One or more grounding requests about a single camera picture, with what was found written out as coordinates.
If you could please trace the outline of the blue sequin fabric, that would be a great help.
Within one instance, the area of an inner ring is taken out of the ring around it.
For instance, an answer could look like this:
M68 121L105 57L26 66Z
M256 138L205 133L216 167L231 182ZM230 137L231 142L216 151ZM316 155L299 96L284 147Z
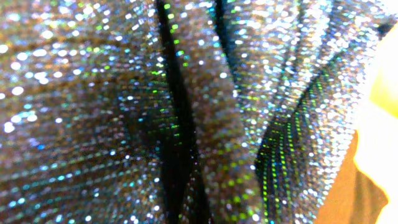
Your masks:
M1 2L2 223L313 223L381 1Z

